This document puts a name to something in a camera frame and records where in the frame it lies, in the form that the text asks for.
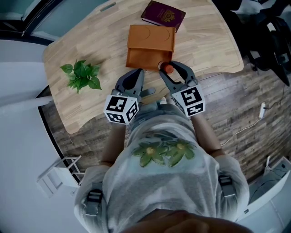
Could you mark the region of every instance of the desk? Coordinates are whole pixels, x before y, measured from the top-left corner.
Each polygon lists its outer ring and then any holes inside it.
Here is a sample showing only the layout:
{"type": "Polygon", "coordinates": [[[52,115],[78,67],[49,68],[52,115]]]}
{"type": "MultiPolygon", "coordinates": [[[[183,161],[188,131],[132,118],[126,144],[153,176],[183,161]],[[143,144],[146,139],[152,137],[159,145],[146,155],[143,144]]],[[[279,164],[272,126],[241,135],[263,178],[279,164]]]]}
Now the desk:
{"type": "MultiPolygon", "coordinates": [[[[211,0],[159,0],[186,12],[176,33],[173,60],[191,67],[196,76],[215,72],[235,73],[243,68],[241,55],[231,32],[211,0]]],[[[90,119],[104,116],[105,99],[116,81],[131,68],[125,67],[130,25],[151,25],[140,16],[150,0],[108,1],[83,21],[50,44],[43,59],[51,94],[68,133],[77,132],[90,119]],[[101,11],[104,7],[113,7],[101,11]],[[101,64],[98,75],[102,90],[88,86],[79,94],[67,87],[68,78],[59,68],[76,60],[101,64]]],[[[146,72],[144,90],[156,92],[142,100],[150,103],[169,91],[158,72],[146,72]]]]}

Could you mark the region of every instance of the passport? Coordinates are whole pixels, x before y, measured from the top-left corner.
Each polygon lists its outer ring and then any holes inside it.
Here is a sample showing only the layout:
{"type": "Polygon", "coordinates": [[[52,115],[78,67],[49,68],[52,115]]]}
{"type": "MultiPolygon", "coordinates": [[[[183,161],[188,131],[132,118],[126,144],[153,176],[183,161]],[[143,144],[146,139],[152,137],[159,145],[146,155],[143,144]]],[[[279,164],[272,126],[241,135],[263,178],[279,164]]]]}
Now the passport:
{"type": "Polygon", "coordinates": [[[177,32],[185,15],[186,12],[177,8],[160,2],[150,1],[141,17],[142,20],[155,25],[175,27],[177,32]]]}

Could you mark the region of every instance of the wooden floor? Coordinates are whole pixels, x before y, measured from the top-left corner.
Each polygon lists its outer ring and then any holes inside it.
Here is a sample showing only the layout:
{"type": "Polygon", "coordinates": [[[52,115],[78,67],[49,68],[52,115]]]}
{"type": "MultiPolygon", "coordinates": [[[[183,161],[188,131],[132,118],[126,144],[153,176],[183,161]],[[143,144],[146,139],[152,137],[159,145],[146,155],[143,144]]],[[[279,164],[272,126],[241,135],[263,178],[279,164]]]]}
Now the wooden floor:
{"type": "MultiPolygon", "coordinates": [[[[206,99],[205,116],[222,144],[259,119],[262,102],[270,107],[280,101],[284,86],[273,71],[253,71],[246,61],[244,70],[236,74],[197,78],[206,99]]],[[[266,110],[264,118],[254,127],[237,134],[223,147],[240,162],[248,181],[263,171],[268,156],[275,162],[291,155],[291,91],[288,87],[284,90],[281,105],[275,104],[271,110],[266,110]]],[[[42,109],[64,156],[82,155],[78,162],[82,171],[98,164],[111,128],[105,117],[92,119],[79,132],[69,135],[54,103],[42,109]]]]}

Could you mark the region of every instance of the person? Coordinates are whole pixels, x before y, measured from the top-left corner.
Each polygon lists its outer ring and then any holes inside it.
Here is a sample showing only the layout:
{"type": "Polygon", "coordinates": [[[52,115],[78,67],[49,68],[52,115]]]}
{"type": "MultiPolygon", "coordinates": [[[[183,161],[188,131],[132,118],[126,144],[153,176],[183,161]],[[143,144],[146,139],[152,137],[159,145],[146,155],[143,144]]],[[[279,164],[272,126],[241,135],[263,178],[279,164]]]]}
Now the person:
{"type": "Polygon", "coordinates": [[[167,102],[140,108],[126,148],[125,126],[112,124],[100,164],[85,172],[75,216],[88,232],[251,232],[234,223],[249,200],[239,162],[225,155],[202,113],[189,120],[167,102]],[[221,175],[230,177],[232,195],[224,193],[221,175]],[[103,213],[88,214],[88,193],[97,182],[103,213]]]}

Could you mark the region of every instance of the green plant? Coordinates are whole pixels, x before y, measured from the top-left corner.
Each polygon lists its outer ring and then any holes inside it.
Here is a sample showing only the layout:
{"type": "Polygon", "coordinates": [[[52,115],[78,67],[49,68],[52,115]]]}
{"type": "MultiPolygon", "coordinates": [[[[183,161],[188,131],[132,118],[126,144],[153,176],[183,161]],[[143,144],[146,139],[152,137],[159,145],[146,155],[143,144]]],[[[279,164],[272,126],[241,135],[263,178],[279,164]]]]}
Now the green plant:
{"type": "Polygon", "coordinates": [[[70,79],[68,86],[72,89],[76,88],[77,93],[89,85],[92,89],[101,90],[100,81],[97,78],[99,73],[100,65],[91,66],[91,64],[85,65],[83,61],[76,61],[74,68],[71,64],[65,64],[60,68],[68,75],[70,79]]]}

